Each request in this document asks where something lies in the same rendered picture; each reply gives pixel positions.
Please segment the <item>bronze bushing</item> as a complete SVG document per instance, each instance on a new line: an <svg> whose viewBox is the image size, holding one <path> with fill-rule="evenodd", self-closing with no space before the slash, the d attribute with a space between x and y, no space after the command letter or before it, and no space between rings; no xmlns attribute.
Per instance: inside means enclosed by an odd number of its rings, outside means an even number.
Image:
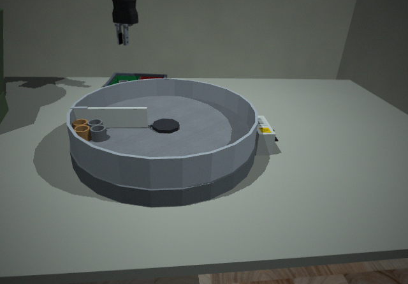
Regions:
<svg viewBox="0 0 408 284"><path fill-rule="evenodd" d="M80 126L76 126L74 128L76 134L80 137L82 137L83 139L85 139L86 141L90 141L91 139L91 131L90 131L90 127L87 125L80 125Z"/></svg>
<svg viewBox="0 0 408 284"><path fill-rule="evenodd" d="M87 125L87 120L86 119L77 119L77 120L75 120L75 121L73 121L72 123L73 123L73 129L76 127L76 126L80 126L80 125Z"/></svg>

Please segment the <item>grey round turntable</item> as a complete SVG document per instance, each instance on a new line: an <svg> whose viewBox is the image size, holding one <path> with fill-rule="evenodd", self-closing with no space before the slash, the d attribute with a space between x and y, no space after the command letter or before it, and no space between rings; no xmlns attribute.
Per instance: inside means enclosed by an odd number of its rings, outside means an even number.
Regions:
<svg viewBox="0 0 408 284"><path fill-rule="evenodd" d="M77 119L100 119L103 142ZM98 195L144 207L211 200L243 181L254 157L272 155L276 134L253 104L225 87L177 78L102 87L67 113L73 169Z"/></svg>

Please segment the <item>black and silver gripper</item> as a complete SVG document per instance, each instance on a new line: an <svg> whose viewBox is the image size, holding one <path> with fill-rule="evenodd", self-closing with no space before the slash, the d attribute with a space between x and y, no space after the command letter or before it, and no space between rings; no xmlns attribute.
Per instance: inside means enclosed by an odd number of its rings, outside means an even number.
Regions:
<svg viewBox="0 0 408 284"><path fill-rule="evenodd" d="M138 23L138 12L136 10L136 0L112 0L113 1L113 22L117 30L117 44L129 45L128 26ZM123 39L122 30L123 26Z"/></svg>

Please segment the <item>red and green divided bin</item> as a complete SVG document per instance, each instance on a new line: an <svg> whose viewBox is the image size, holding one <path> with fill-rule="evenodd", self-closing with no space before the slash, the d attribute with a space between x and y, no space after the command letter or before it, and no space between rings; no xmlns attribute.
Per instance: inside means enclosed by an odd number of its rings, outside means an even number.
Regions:
<svg viewBox="0 0 408 284"><path fill-rule="evenodd" d="M120 80L132 81L132 80L141 80L141 79L150 79L150 78L167 78L167 75L148 74L148 73L117 73L115 72L103 87L119 83Z"/></svg>

